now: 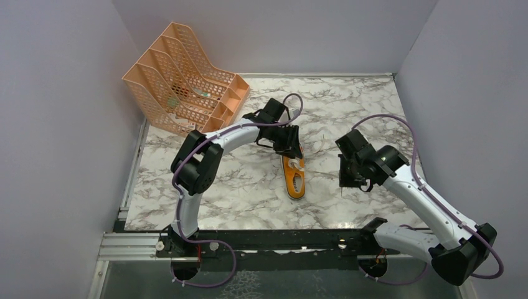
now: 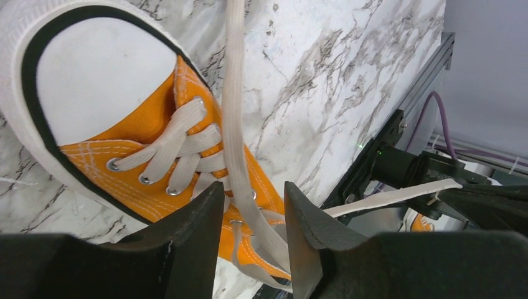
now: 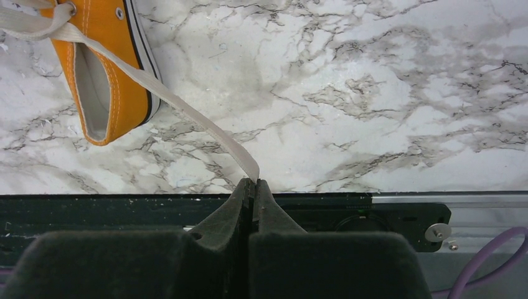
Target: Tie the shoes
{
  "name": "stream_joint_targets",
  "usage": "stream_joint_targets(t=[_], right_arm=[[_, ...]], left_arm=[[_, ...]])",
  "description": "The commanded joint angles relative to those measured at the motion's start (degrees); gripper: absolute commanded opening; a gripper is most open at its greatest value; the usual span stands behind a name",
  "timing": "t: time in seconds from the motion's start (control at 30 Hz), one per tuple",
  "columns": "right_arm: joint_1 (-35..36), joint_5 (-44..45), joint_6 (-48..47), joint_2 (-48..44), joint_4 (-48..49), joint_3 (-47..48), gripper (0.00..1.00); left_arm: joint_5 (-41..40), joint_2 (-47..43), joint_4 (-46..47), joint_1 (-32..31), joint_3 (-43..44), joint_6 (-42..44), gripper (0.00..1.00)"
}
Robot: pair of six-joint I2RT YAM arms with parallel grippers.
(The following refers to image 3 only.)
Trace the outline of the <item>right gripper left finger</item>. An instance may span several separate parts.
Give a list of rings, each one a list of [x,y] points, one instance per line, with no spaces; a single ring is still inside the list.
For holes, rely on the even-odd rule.
[[[189,231],[49,232],[25,250],[2,298],[246,298],[253,183]]]

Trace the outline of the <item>white shoelace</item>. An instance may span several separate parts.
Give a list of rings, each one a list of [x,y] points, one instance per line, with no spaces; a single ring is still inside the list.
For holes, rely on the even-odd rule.
[[[71,1],[14,1],[12,8],[1,8],[1,29],[17,39],[37,41],[49,39],[84,44],[109,59],[140,86],[159,97],[180,115],[201,126],[243,169],[256,181],[260,174],[257,162],[249,152],[207,117],[173,94],[159,77],[136,69],[104,48],[99,42],[85,36],[70,19],[75,14]]]

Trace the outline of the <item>orange canvas sneaker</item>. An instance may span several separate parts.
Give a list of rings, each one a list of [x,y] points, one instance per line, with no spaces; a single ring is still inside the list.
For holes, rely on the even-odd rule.
[[[74,0],[70,23],[130,66],[159,77],[134,1]],[[88,46],[53,40],[85,138],[104,146],[147,123],[161,100]]]

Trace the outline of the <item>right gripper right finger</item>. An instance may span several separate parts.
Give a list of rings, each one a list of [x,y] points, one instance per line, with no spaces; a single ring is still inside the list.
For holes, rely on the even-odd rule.
[[[430,298],[415,251],[393,232],[306,232],[255,191],[258,230],[248,239],[250,298]]]

